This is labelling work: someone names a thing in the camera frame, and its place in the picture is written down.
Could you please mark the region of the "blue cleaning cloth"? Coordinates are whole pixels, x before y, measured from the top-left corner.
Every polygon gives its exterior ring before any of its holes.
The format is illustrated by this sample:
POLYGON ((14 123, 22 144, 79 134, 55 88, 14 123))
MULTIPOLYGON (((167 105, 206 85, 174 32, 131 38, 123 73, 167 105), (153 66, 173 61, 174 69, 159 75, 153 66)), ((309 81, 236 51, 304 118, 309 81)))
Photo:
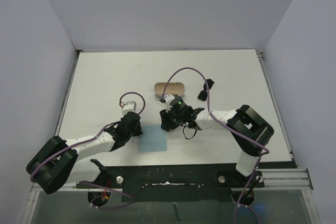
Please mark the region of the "blue cleaning cloth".
POLYGON ((145 125, 143 134, 138 137, 138 152, 152 153, 167 150, 166 132, 160 125, 145 125))

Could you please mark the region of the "patterned glasses case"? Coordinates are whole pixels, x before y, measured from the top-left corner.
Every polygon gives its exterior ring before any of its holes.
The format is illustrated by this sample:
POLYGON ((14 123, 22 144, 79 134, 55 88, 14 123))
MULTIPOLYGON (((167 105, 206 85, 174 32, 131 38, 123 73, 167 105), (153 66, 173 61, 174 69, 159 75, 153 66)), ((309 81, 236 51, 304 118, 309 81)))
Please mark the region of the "patterned glasses case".
MULTIPOLYGON (((160 98, 166 86, 166 82, 157 82, 154 85, 154 96, 160 98)), ((175 97, 183 97, 185 94, 185 86, 181 82, 170 82, 165 90, 165 94, 171 94, 175 97)))

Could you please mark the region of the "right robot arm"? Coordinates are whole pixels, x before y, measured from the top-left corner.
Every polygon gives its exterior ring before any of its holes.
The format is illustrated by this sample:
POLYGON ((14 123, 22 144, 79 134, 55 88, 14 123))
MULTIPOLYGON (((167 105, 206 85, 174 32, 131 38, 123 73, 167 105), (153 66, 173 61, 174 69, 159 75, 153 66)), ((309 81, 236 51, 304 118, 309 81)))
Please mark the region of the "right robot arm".
POLYGON ((273 127, 266 122, 252 107, 242 105, 239 109, 216 111, 205 108, 194 109, 181 97, 166 95, 160 99, 165 109, 160 111, 161 129, 174 130, 187 127, 195 131, 227 130, 231 132, 241 149, 236 164, 234 182, 241 187, 247 186, 253 179, 253 171, 258 160, 263 156, 274 134, 273 127))

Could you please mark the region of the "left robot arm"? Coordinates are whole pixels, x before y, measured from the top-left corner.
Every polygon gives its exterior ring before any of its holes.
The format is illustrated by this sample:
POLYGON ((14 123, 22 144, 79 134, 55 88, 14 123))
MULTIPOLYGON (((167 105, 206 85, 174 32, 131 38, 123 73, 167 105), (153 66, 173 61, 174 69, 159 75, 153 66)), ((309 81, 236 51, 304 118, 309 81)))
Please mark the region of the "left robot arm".
POLYGON ((45 193, 52 194, 64 184, 89 182, 96 188, 105 185, 107 175, 96 161, 82 160, 99 153, 112 152, 142 134, 141 117, 128 112, 119 121, 104 126, 96 135, 64 140, 51 137, 26 166, 30 180, 45 193))

